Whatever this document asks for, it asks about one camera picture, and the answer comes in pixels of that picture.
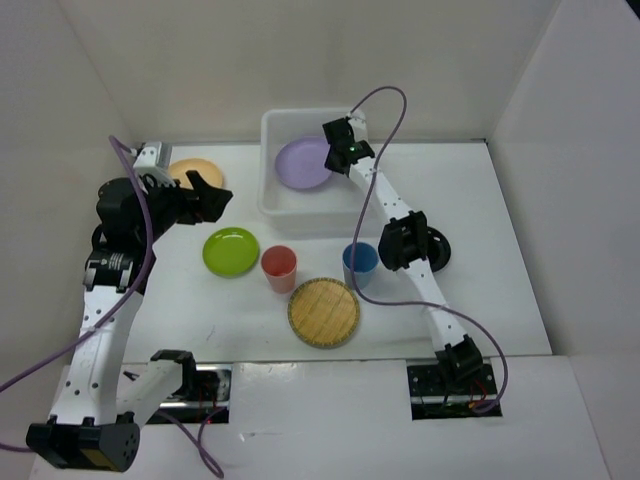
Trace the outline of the orange plastic plate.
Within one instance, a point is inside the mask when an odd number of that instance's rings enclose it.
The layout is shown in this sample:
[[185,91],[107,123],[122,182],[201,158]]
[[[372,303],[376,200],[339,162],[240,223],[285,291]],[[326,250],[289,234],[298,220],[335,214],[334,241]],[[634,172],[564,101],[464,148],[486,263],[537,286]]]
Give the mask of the orange plastic plate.
[[210,186],[224,187],[222,171],[213,162],[202,158],[187,158],[172,163],[168,173],[173,180],[179,183],[181,188],[193,190],[191,181],[187,176],[188,171],[196,171],[200,177]]

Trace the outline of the purple plastic plate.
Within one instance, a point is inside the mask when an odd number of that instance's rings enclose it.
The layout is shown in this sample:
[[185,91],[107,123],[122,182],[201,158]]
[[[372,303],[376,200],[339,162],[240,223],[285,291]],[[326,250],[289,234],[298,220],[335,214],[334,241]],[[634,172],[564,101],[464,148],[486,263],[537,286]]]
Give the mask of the purple plastic plate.
[[325,167],[329,144],[322,137],[308,136],[285,145],[275,158],[278,179],[295,190],[307,190],[325,183],[332,172]]

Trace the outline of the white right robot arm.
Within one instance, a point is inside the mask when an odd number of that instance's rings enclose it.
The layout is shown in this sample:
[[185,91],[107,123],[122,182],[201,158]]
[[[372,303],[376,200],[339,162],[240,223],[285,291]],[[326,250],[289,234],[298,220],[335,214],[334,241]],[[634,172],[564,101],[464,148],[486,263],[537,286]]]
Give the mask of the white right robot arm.
[[329,145],[325,168],[348,177],[383,221],[378,257],[384,267],[410,280],[428,304],[427,323],[445,392],[462,392],[482,369],[483,358],[458,318],[447,310],[434,272],[450,259],[448,243],[428,226],[426,215],[412,209],[375,165],[366,141],[366,122],[353,115],[322,125]]

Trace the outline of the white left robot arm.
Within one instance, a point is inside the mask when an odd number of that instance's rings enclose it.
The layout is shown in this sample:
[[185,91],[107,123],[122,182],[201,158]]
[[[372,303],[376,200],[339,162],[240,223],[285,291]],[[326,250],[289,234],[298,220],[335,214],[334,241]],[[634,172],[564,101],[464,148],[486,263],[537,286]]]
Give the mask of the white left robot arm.
[[124,393],[117,392],[133,321],[155,256],[153,243],[176,224],[220,219],[231,191],[190,171],[190,187],[151,175],[116,178],[98,190],[100,219],[85,263],[84,317],[67,378],[27,446],[57,469],[125,472],[136,458],[142,428],[169,397],[184,400],[199,387],[192,353],[160,350]]

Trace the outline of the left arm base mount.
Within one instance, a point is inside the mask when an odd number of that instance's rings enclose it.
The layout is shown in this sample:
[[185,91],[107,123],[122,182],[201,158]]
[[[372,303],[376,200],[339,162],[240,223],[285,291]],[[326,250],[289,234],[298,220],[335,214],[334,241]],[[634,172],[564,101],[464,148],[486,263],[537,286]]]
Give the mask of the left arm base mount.
[[232,368],[199,364],[185,352],[162,351],[145,365],[123,371],[129,380],[118,389],[116,421],[140,427],[168,417],[196,424],[228,421]]

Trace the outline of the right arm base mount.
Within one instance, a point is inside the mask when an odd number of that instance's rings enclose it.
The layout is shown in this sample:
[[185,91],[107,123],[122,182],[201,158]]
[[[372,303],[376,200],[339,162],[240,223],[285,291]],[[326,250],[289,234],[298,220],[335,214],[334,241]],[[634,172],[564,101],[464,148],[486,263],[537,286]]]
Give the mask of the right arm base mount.
[[493,368],[485,362],[481,371],[458,386],[447,386],[434,361],[408,361],[406,373],[413,421],[501,417],[500,404],[478,413],[497,393]]

